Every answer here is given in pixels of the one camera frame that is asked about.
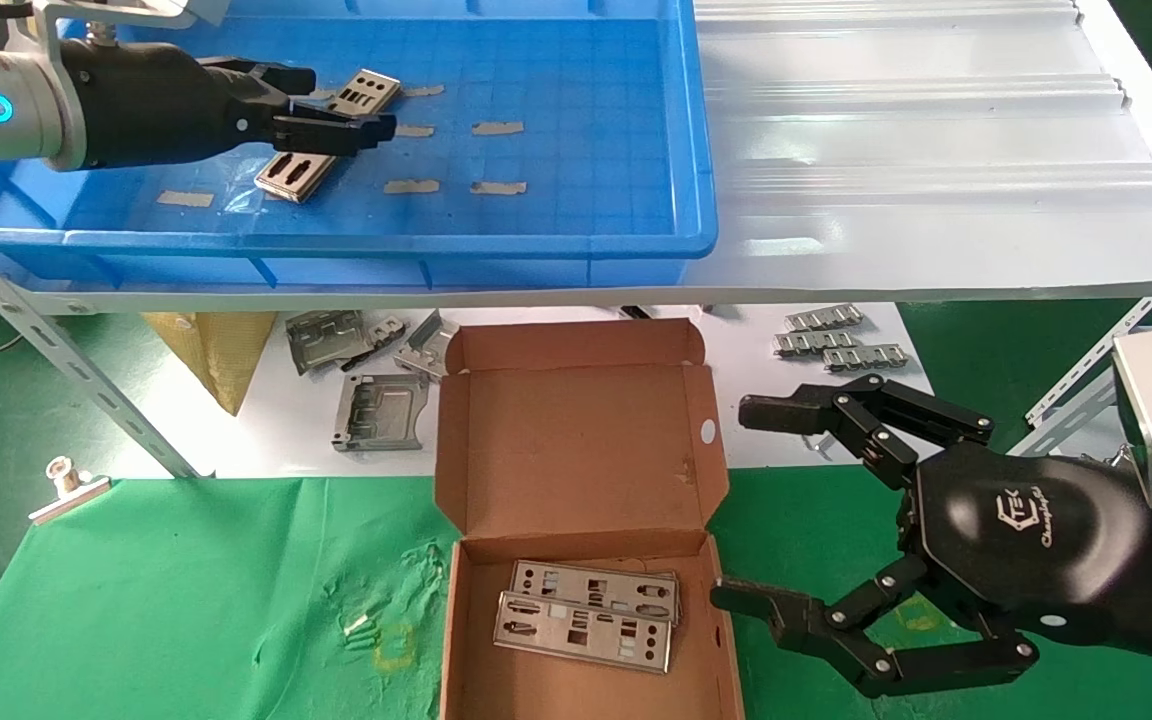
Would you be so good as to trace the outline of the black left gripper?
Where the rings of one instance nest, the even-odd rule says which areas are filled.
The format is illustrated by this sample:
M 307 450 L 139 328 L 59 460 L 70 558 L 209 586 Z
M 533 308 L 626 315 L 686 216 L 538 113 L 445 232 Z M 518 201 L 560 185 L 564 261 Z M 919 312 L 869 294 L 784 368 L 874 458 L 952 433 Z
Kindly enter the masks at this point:
M 397 118 L 319 108 L 275 111 L 310 94 L 316 71 L 238 56 L 197 59 L 170 44 L 100 46 L 61 41 L 61 65 L 78 97 L 79 169 L 202 161 L 243 143 L 353 158 L 393 141 Z

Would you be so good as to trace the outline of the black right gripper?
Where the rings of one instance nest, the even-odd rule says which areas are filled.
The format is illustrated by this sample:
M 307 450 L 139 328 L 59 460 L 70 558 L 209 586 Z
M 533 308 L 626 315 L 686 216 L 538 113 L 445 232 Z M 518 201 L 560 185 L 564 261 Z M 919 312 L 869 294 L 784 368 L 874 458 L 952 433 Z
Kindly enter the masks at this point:
M 764 621 L 776 647 L 826 661 L 867 698 L 1015 682 L 1039 659 L 1015 629 L 1152 657 L 1152 509 L 1132 473 L 996 454 L 983 446 L 995 429 L 988 416 L 877 374 L 746 395 L 738 423 L 832 435 L 887 487 L 911 486 L 908 547 L 924 559 L 902 556 L 835 602 L 714 579 L 710 602 Z M 918 465 L 899 430 L 946 450 Z M 977 639 L 887 650 L 869 637 L 914 594 L 929 594 Z

